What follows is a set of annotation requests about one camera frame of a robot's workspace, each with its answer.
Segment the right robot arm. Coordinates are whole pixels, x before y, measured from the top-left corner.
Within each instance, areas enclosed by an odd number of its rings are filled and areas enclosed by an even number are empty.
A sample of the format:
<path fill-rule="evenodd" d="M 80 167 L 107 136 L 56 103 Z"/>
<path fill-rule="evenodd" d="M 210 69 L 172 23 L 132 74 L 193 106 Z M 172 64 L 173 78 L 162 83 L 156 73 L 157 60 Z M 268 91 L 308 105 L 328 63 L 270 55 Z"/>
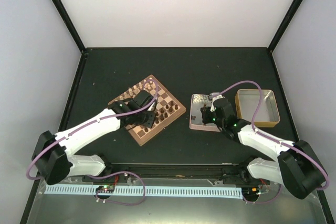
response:
<path fill-rule="evenodd" d="M 311 192 L 329 184 L 326 171 L 307 142 L 283 140 L 239 119 L 224 97 L 214 98 L 210 106 L 201 106 L 200 112 L 203 124 L 215 124 L 227 139 L 269 157 L 267 161 L 255 158 L 240 168 L 238 176 L 243 183 L 266 179 L 283 185 L 298 199 L 305 199 Z"/>

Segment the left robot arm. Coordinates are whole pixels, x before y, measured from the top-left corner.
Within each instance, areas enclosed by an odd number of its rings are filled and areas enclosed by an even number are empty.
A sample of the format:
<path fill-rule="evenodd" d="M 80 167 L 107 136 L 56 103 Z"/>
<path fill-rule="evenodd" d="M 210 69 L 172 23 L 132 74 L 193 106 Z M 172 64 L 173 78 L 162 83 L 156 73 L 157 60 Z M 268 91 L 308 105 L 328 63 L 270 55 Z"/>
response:
<path fill-rule="evenodd" d="M 40 177 L 55 185 L 67 177 L 88 175 L 102 182 L 113 174 L 111 166 L 97 155 L 83 156 L 77 152 L 98 138 L 128 125 L 152 127 L 157 96 L 142 90 L 134 98 L 114 101 L 87 121 L 65 131 L 41 133 L 32 155 Z"/>

